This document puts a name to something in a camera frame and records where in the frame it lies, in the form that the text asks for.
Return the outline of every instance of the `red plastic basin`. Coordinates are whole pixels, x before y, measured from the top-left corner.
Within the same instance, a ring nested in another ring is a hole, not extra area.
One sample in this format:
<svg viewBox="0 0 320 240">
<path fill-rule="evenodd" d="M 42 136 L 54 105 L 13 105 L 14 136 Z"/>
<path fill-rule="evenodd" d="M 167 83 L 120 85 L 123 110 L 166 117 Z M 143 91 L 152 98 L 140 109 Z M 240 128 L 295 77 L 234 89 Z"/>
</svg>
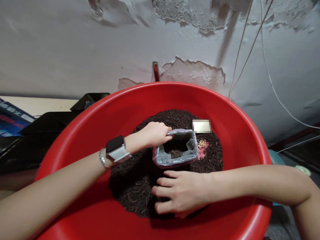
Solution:
<svg viewBox="0 0 320 240">
<path fill-rule="evenodd" d="M 169 109 L 187 110 L 211 120 L 223 147 L 223 170 L 271 164 L 257 127 L 230 100 L 193 84 L 158 82 L 111 94 L 81 113 L 53 143 L 36 179 L 99 151 L 108 140 L 130 134 L 149 116 Z M 211 204 L 192 219 L 139 218 L 112 198 L 109 175 L 84 193 L 39 239 L 259 240 L 269 223 L 271 203 L 252 197 Z"/>
</svg>

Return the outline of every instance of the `dark soil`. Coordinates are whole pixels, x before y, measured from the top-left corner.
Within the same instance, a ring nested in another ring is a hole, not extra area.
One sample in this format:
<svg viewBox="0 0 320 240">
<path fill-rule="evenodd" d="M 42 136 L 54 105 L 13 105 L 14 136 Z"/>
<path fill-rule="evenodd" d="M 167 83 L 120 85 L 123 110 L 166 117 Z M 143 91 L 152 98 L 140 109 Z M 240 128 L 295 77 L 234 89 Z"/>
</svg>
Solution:
<svg viewBox="0 0 320 240">
<path fill-rule="evenodd" d="M 142 122 L 133 133 L 140 131 L 149 122 L 163 122 L 172 129 L 192 129 L 192 120 L 199 119 L 195 115 L 183 110 L 167 110 L 159 112 Z M 198 173 L 210 173 L 222 171 L 222 147 L 218 137 L 214 133 L 198 133 L 197 141 L 206 140 L 209 143 L 205 150 L 205 157 L 190 164 L 171 168 L 174 171 L 191 171 Z M 157 179 L 164 177 L 166 169 L 158 168 L 152 161 L 152 148 L 146 148 L 135 153 L 131 159 L 119 164 L 111 171 L 109 188 L 112 195 L 128 211 L 136 213 L 140 217 L 148 218 L 173 218 L 174 214 L 159 215 L 154 210 L 157 201 L 167 201 L 166 198 L 155 197 L 151 189 L 157 185 Z"/>
<path fill-rule="evenodd" d="M 187 141 L 171 140 L 164 145 L 164 151 L 171 154 L 171 158 L 179 158 L 182 153 L 187 151 Z"/>
</svg>

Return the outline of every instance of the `silver bracelet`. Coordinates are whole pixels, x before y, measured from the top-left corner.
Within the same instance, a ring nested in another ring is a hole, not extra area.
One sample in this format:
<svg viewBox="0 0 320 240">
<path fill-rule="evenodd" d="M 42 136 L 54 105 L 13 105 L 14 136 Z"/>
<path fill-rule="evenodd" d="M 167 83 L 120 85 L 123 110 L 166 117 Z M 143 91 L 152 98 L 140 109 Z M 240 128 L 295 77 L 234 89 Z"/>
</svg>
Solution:
<svg viewBox="0 0 320 240">
<path fill-rule="evenodd" d="M 111 167 L 106 163 L 106 159 L 105 159 L 104 156 L 103 156 L 103 149 L 104 149 L 104 148 L 102 148 L 102 149 L 100 150 L 100 161 L 101 161 L 101 163 L 105 166 L 105 168 L 111 168 Z"/>
</svg>

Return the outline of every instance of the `clear plastic bag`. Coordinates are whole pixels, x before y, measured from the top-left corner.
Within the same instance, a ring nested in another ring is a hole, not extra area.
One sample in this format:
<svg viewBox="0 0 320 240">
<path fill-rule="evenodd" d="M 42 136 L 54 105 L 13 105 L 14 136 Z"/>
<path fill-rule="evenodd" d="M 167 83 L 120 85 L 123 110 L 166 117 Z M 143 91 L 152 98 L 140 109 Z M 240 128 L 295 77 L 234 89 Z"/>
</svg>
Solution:
<svg viewBox="0 0 320 240">
<path fill-rule="evenodd" d="M 198 143 L 196 134 L 193 132 L 193 130 L 174 129 L 171 130 L 168 135 L 174 135 L 173 140 L 188 140 L 186 144 L 188 150 L 183 152 L 181 157 L 172 159 L 171 154 L 164 151 L 163 144 L 154 147 L 152 160 L 159 168 L 163 169 L 178 167 L 181 165 L 189 164 L 197 159 Z"/>
</svg>

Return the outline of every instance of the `hand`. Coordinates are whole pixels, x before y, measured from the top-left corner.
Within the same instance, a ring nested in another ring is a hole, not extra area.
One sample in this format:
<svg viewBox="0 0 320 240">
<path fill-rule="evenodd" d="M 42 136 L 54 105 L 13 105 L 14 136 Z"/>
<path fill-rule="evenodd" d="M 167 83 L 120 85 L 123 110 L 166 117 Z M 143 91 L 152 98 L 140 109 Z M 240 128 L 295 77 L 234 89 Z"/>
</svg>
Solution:
<svg viewBox="0 0 320 240">
<path fill-rule="evenodd" d="M 176 217 L 185 218 L 190 213 L 210 203 L 210 176 L 207 173 L 187 171 L 165 171 L 165 175 L 175 178 L 159 178 L 152 193 L 158 197 L 170 198 L 168 202 L 157 202 L 157 213 L 175 213 Z"/>
<path fill-rule="evenodd" d="M 172 140 L 173 135 L 167 136 L 171 130 L 164 123 L 150 122 L 136 134 L 143 140 L 145 147 L 155 147 Z"/>
</svg>

